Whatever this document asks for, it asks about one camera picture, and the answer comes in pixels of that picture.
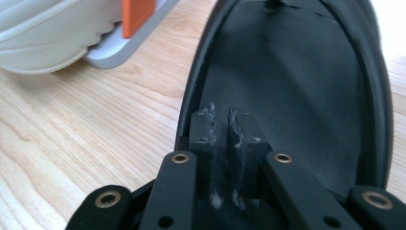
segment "metal ring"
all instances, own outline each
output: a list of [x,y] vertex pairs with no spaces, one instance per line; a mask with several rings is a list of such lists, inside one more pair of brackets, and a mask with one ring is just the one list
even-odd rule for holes
[[189,156],[185,154],[176,154],[172,156],[172,161],[176,164],[183,164],[189,161]]
[[[107,201],[103,200],[104,198],[106,198],[108,196],[113,196],[113,199],[112,200],[109,199]],[[122,195],[119,192],[117,192],[115,190],[109,190],[109,191],[106,191],[106,192],[100,194],[96,198],[95,205],[98,208],[110,208],[110,207],[116,205],[120,201],[120,199],[122,199]]]
[[281,163],[290,163],[293,161],[292,157],[288,154],[285,153],[278,153],[275,155],[275,160],[281,162]]
[[[377,192],[366,191],[366,192],[362,193],[362,197],[370,205],[375,206],[376,208],[385,209],[385,210],[390,210],[390,209],[394,208],[394,205],[387,197],[385,197],[384,195],[379,194]],[[374,197],[380,199],[382,202],[377,202],[377,201],[373,200]]]

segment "wooden table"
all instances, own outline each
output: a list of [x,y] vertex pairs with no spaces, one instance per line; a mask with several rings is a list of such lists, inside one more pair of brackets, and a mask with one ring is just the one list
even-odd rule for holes
[[[213,4],[181,0],[118,68],[78,61],[49,75],[0,71],[0,228],[63,229],[95,189],[136,190],[156,176],[173,150],[192,58]],[[395,106],[388,188],[406,201],[406,38],[388,27],[403,28],[392,23],[405,20],[387,1],[377,4]]]

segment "white shoe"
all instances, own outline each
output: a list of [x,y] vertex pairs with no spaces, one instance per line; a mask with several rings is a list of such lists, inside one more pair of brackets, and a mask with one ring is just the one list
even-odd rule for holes
[[121,19],[121,0],[0,0],[0,68],[43,74],[66,67]]

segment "black leather surface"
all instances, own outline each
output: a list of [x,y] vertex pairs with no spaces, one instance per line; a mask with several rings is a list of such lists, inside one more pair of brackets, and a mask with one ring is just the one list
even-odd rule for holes
[[[384,187],[390,98],[374,95],[379,85],[370,83],[362,48],[354,49],[331,9],[318,1],[284,2],[273,9],[266,1],[218,2],[193,64],[177,141],[187,137],[198,108],[214,103],[218,128],[226,130],[228,109],[238,107],[251,113],[274,150],[300,154],[297,160],[333,192],[345,196],[359,183]],[[367,24],[354,24],[371,25],[366,30],[377,42],[376,24],[368,23],[373,14],[365,11]],[[374,61],[385,69],[383,59]],[[386,73],[378,78],[387,81]],[[384,104],[376,105],[376,97]],[[377,132],[387,134],[380,146],[376,137],[384,135]],[[225,140],[225,132],[219,135]]]

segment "orange object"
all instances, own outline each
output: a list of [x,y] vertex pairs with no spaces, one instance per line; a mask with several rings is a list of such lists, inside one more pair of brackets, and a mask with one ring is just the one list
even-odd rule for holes
[[123,0],[123,38],[131,38],[155,12],[156,0]]

